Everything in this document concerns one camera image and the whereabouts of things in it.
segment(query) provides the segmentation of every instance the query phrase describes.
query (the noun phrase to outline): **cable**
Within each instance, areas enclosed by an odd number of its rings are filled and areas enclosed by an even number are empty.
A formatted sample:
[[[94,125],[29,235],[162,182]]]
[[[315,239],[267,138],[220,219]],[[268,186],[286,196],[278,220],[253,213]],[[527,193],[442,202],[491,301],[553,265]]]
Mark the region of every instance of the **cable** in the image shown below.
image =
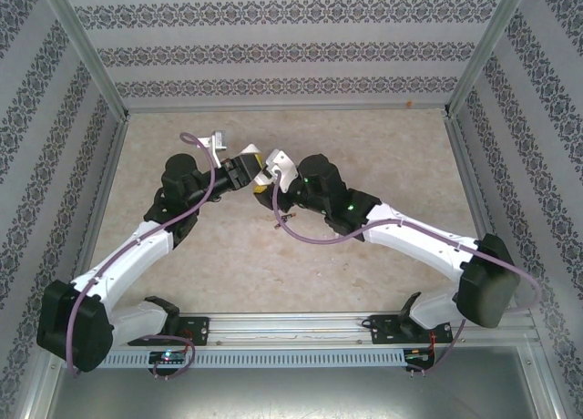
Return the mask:
[[[428,229],[424,228],[423,226],[419,226],[416,223],[412,223],[411,221],[398,220],[398,219],[376,220],[376,221],[372,221],[372,222],[362,226],[358,230],[354,230],[353,232],[351,232],[349,234],[346,234],[346,235],[343,235],[341,237],[338,237],[336,239],[331,239],[331,240],[315,240],[315,239],[310,239],[308,237],[303,237],[302,235],[296,233],[294,230],[290,229],[290,227],[287,225],[287,223],[281,218],[280,209],[279,209],[279,206],[277,203],[277,197],[278,197],[278,194],[280,192],[281,172],[276,170],[275,174],[277,175],[277,178],[275,179],[275,186],[273,187],[273,198],[271,200],[271,206],[273,208],[273,213],[275,214],[275,219],[278,221],[280,226],[288,234],[290,234],[292,237],[294,237],[296,240],[303,241],[304,243],[310,243],[310,244],[321,244],[321,245],[337,244],[337,243],[342,243],[343,241],[350,240],[351,238],[356,237],[357,235],[360,235],[360,234],[362,234],[362,233],[364,233],[372,228],[376,228],[377,226],[384,226],[384,225],[406,226],[408,228],[411,228],[413,230],[421,232],[422,234],[425,234],[429,237],[432,237],[438,241],[441,241],[442,243],[445,243],[448,246],[452,246],[458,250],[463,250],[464,252],[467,252],[467,253],[470,253],[476,257],[479,257],[482,260],[490,261],[490,262],[492,262],[500,267],[503,267],[504,269],[512,271],[513,273],[518,275],[520,278],[523,278],[527,282],[529,282],[530,285],[535,289],[535,299],[531,303],[529,303],[528,305],[522,305],[520,307],[512,308],[510,310],[507,310],[506,312],[522,312],[523,310],[527,310],[527,309],[537,305],[542,297],[542,291],[540,289],[540,286],[538,285],[538,282],[532,276],[530,276],[528,273],[519,269],[517,266],[513,266],[512,264],[510,264],[508,262],[499,260],[498,258],[492,257],[486,253],[469,248],[463,244],[458,243],[457,241],[450,240],[447,237],[444,237],[436,232],[433,232],[432,230],[428,230]]]
[[[429,356],[435,355],[435,333],[433,331],[429,332]]]
[[[188,347],[190,346],[190,349],[192,350],[192,355],[190,356],[188,362],[171,375],[160,375],[159,373],[157,373],[156,370],[158,369],[158,365],[161,362],[155,362],[154,367],[152,368],[152,373],[154,374],[154,378],[156,379],[158,379],[159,377],[163,377],[164,380],[167,381],[172,378],[176,378],[182,373],[185,373],[194,363],[195,356],[194,343],[189,339],[185,339],[184,337],[178,337],[177,335],[145,335],[140,338],[142,340],[176,340],[178,342],[184,342],[186,344],[186,348],[188,349]]]
[[[442,365],[445,358],[447,358],[447,355],[449,355],[454,350],[454,346],[457,343],[457,339],[459,339],[459,336],[462,333],[464,326],[465,326],[465,319],[462,319],[462,321],[459,324],[459,328],[457,329],[457,332],[455,333],[454,339],[449,343],[449,346],[447,346],[447,349],[445,350],[445,352],[441,355],[441,357],[439,357],[439,360],[437,360],[434,363],[434,365],[431,366],[429,369],[424,369],[421,366],[417,366],[416,364],[410,364],[410,363],[407,363],[407,367],[411,367],[411,368],[415,369],[416,371],[421,372],[421,374],[423,376],[426,376],[428,373],[433,372],[435,369],[437,369],[439,366]]]
[[[457,332],[455,333],[454,339],[451,341],[451,343],[449,343],[449,346],[447,346],[447,349],[445,350],[445,352],[441,355],[441,357],[439,357],[439,360],[437,360],[437,362],[434,363],[433,366],[431,366],[429,369],[427,369],[425,371],[425,373],[431,373],[437,367],[441,366],[441,364],[444,362],[447,355],[449,355],[454,350],[454,345],[457,343],[457,339],[459,339],[459,336],[462,333],[464,326],[465,326],[465,319],[462,319],[462,321],[459,324],[459,328],[457,329]]]
[[[74,332],[74,327],[75,327],[75,319],[77,318],[77,314],[79,312],[79,307],[81,306],[81,302],[85,299],[85,297],[87,296],[87,294],[89,293],[91,288],[95,284],[97,284],[97,280],[99,278],[101,278],[103,276],[103,274],[106,272],[106,270],[109,269],[109,267],[111,267],[111,265],[114,262],[119,260],[119,258],[124,253],[126,253],[128,250],[130,250],[134,246],[140,244],[140,242],[142,240],[150,237],[151,235],[155,234],[156,232],[159,232],[160,230],[164,230],[168,226],[171,226],[178,221],[186,219],[191,214],[194,214],[197,210],[199,210],[199,208],[202,206],[202,204],[204,204],[207,201],[207,199],[210,197],[210,194],[212,193],[212,188],[215,185],[215,178],[216,178],[215,166],[214,166],[214,161],[212,159],[212,156],[210,155],[209,151],[204,147],[204,145],[200,142],[200,140],[198,138],[196,138],[194,135],[192,135],[188,132],[182,132],[180,134],[180,139],[187,144],[192,144],[192,145],[198,146],[204,152],[204,154],[207,158],[207,161],[209,162],[209,165],[210,165],[209,187],[207,188],[207,190],[206,190],[204,196],[202,197],[202,199],[200,200],[200,202],[197,203],[194,207],[192,207],[191,209],[189,209],[186,212],[183,212],[182,214],[175,217],[174,219],[169,220],[166,223],[162,223],[161,225],[158,225],[153,230],[149,230],[144,235],[137,236],[134,240],[132,240],[130,243],[128,243],[126,246],[124,246],[118,252],[116,252],[109,260],[107,260],[107,262],[101,267],[101,269],[99,269],[97,271],[97,273],[94,275],[94,277],[91,278],[91,280],[89,280],[89,282],[87,283],[87,285],[85,286],[83,291],[81,293],[79,293],[79,295],[77,296],[77,299],[75,300],[75,303],[73,304],[73,309],[71,310],[71,315],[69,316],[69,320],[68,320],[68,323],[66,325],[66,343],[65,343],[66,367],[71,372],[71,374],[73,375],[74,378],[77,378],[79,375],[79,371],[77,371],[75,369],[75,365],[73,364],[73,332]],[[171,338],[171,337],[173,337],[173,336],[164,336],[164,338],[168,339],[168,340],[176,340],[177,338],[182,339],[181,337],[175,337],[175,338]]]

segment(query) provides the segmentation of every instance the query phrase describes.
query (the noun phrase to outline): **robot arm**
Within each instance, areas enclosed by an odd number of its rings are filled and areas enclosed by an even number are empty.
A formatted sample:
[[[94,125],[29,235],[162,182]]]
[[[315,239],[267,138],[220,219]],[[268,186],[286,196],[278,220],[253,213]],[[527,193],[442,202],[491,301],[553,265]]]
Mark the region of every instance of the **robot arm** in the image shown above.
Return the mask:
[[[222,162],[217,149],[224,149],[224,133],[215,132],[203,138],[209,145],[215,161],[215,183],[210,201],[220,200],[228,191],[241,189],[251,183],[261,171],[258,150],[249,145],[239,156]],[[88,372],[95,369],[112,346],[135,340],[147,334],[175,335],[179,309],[158,297],[146,298],[137,306],[115,309],[119,298],[154,262],[174,250],[190,233],[198,220],[198,212],[161,229],[127,250],[115,260],[105,275],[94,280],[100,268],[133,240],[155,229],[160,224],[188,211],[209,189],[210,172],[201,173],[195,159],[178,154],[166,162],[162,187],[157,191],[152,207],[136,231],[109,257],[95,268],[69,284],[54,281],[44,292],[36,341],[39,346],[65,358],[66,326],[73,304],[90,281],[97,281],[82,301],[75,322],[73,355],[75,366]]]
[[[438,230],[411,219],[370,194],[347,189],[340,173],[324,155],[305,158],[297,168],[285,153],[274,150],[255,182],[255,197],[272,209],[275,176],[280,174],[277,204],[287,212],[299,206],[320,213],[338,234],[347,235],[369,223],[394,219],[412,222],[449,240],[512,263],[506,246],[497,236],[481,240]],[[519,278],[494,263],[483,261],[418,230],[394,225],[370,228],[355,237],[360,241],[397,249],[440,271],[452,283],[429,293],[415,293],[402,309],[404,332],[430,330],[436,325],[467,318],[487,328],[495,328],[514,294]]]

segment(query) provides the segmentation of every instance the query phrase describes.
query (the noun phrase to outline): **wallpaper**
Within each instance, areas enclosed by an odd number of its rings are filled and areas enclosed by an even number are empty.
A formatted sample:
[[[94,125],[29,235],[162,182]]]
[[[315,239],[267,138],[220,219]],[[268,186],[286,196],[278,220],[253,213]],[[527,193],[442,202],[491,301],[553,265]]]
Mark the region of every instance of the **wallpaper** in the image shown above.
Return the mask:
[[[129,109],[440,106],[500,0],[69,0]]]
[[[35,356],[47,284],[77,268],[118,126],[46,0],[0,8],[0,418]]]
[[[540,283],[568,417],[583,417],[583,0],[522,0],[458,120],[492,227]]]

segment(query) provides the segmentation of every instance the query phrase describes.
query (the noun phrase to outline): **decorative border pattern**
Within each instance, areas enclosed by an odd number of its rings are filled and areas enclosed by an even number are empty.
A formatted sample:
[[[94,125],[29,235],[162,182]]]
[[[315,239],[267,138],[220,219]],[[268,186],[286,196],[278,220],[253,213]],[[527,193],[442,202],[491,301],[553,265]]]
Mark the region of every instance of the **decorative border pattern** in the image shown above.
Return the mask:
[[[38,0],[0,1],[0,59],[4,58],[36,2]]]
[[[26,186],[22,203],[18,206],[16,215],[12,219],[13,227],[6,233],[0,254],[0,310],[4,309],[4,300],[10,292],[10,283],[20,268],[20,260],[28,245],[28,237],[36,224],[37,214],[45,201],[46,192],[53,180],[56,166],[90,81],[91,75],[89,75],[85,65],[81,63],[69,84],[63,104],[56,113],[53,127],[46,138],[42,153],[38,157],[34,173],[30,177],[31,182]]]
[[[477,168],[476,168],[476,164],[474,163],[474,158],[472,157],[472,152],[470,151],[470,149],[467,147],[467,142],[465,141],[465,132],[462,129],[462,120],[459,117],[459,115],[455,115],[455,119],[457,120],[457,125],[459,126],[459,131],[462,134],[462,138],[464,139],[465,145],[466,145],[466,149],[467,149],[467,156],[470,158],[470,164],[472,165],[472,170],[474,171],[474,175],[476,176],[476,183],[477,183],[477,187],[480,190],[480,195],[482,196],[482,201],[484,203],[484,208],[486,209],[486,214],[488,216],[488,221],[490,223],[490,227],[492,228],[492,232],[494,234],[496,234],[496,224],[494,223],[494,217],[492,216],[492,212],[490,211],[490,207],[488,206],[487,202],[486,202],[486,192],[484,191],[484,187],[482,187],[482,182],[480,182],[480,178],[479,178],[479,174],[477,172]]]
[[[107,148],[107,153],[106,153],[106,159],[105,159],[105,162],[103,164],[103,168],[101,169],[101,172],[99,173],[99,182],[97,183],[97,188],[95,190],[93,200],[91,201],[91,207],[89,208],[89,213],[87,215],[87,221],[85,223],[85,227],[83,228],[83,232],[82,232],[83,237],[81,237],[81,241],[79,242],[79,249],[77,249],[77,255],[75,256],[75,262],[73,263],[73,267],[71,269],[71,274],[69,275],[69,278],[68,278],[69,281],[72,281],[79,274],[84,273],[84,272],[77,273],[77,266],[79,265],[79,262],[81,261],[81,252],[85,248],[85,239],[87,238],[87,231],[89,230],[89,225],[91,224],[91,218],[93,217],[93,208],[95,208],[95,206],[97,205],[97,196],[99,194],[99,191],[101,190],[101,180],[105,177],[106,170],[107,170],[107,164],[109,162],[109,154],[111,152],[111,149],[114,146],[114,142],[116,140],[116,135],[118,134],[119,128],[121,126],[123,126],[127,122],[127,120],[128,120],[128,117],[125,114],[121,116],[121,118],[118,120],[116,128],[113,131],[111,140],[109,141],[109,146]]]
[[[561,86],[561,80],[551,67],[540,43],[535,38],[522,13],[517,12],[508,27],[506,35],[522,61],[530,82],[538,93],[540,103],[554,123],[558,137],[563,142],[568,157],[576,164],[575,171],[583,182],[583,118],[571,105],[571,97]]]
[[[298,43],[99,49],[106,67],[280,62],[467,61],[474,43]]]
[[[26,310],[22,313],[22,321],[18,324],[16,337],[13,340],[14,347],[8,353],[8,365],[2,371],[3,378],[0,383],[0,417],[10,417],[10,410],[15,405],[22,377],[25,374],[26,363],[30,358],[30,349],[33,347],[36,337],[36,326],[38,324],[43,292],[45,287],[56,278],[60,257],[66,244],[66,237],[73,223],[78,202],[81,199],[83,186],[97,149],[107,113],[108,107],[106,100],[100,97],[95,112],[89,122],[87,133],[79,150],[73,172],[69,177],[61,207],[56,215],[56,221],[46,244],[42,261],[38,266],[39,271],[36,273],[35,284],[31,288],[31,295],[26,302]],[[117,128],[114,129],[111,141],[109,142],[106,163],[111,148],[113,147],[116,131]],[[101,175],[99,176],[87,223],[90,221],[104,173],[105,166],[102,168]]]
[[[583,56],[583,0],[545,0],[555,13],[555,18],[565,29],[577,53]]]
[[[510,171],[502,158],[502,152],[497,145],[490,121],[475,89],[469,94],[465,103],[472,116],[474,128],[477,130],[482,149],[486,153],[488,167],[490,167],[494,177],[498,194],[506,209],[506,218],[512,229],[520,258],[527,271],[537,279],[542,288],[540,312],[548,329],[548,336],[553,342],[553,350],[558,357],[558,365],[563,369],[563,378],[569,387],[569,394],[573,398],[575,409],[579,414],[583,415],[583,379],[580,376],[583,374],[583,368],[581,367],[581,360],[576,356],[577,347],[569,338],[570,332],[565,327],[565,316],[560,310],[557,296],[552,287],[548,285],[547,271],[540,260],[537,244],[533,239],[522,205],[514,190]],[[469,144],[463,129],[462,137],[469,151]]]
[[[6,117],[2,119],[0,184],[4,183],[3,176],[10,169],[10,162],[20,148],[23,134],[27,132],[28,124],[32,121],[40,99],[45,95],[46,87],[48,87],[68,44],[69,39],[65,30],[58,21],[55,21],[36,54],[34,62],[26,72],[22,86],[16,91],[12,106],[6,111]]]
[[[485,23],[496,0],[291,0],[77,6],[87,30],[322,23]]]
[[[550,232],[561,249],[561,258],[567,264],[573,286],[579,291],[578,298],[583,300],[583,243],[578,241],[573,220],[563,207],[563,199],[558,194],[553,175],[548,171],[542,153],[538,151],[535,136],[530,131],[527,119],[522,115],[518,99],[506,79],[506,74],[495,56],[491,56],[483,68],[484,74],[496,96],[504,120],[517,146],[517,152],[530,177],[533,190],[538,196],[540,207],[547,216]]]
[[[457,77],[292,77],[117,82],[122,97],[450,93]]]

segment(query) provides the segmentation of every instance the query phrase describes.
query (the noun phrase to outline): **beige floor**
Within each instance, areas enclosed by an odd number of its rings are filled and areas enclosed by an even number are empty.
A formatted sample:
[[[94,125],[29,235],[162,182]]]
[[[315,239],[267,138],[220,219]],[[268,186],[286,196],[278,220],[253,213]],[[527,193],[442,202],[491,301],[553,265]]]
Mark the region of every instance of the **beige floor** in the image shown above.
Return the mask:
[[[200,151],[179,141],[187,130],[226,129],[236,155],[255,143],[265,155],[292,159],[323,153],[349,187],[442,229],[475,235],[454,157],[438,110],[152,114],[132,116],[99,234],[94,264],[114,250],[148,210],[166,159]],[[445,277],[422,263],[370,243],[330,247],[298,242],[273,228],[272,213],[252,187],[205,206],[176,250],[128,290],[121,305],[157,294],[184,312],[346,312],[398,310],[415,291]],[[322,218],[299,210],[291,226],[331,238]]]

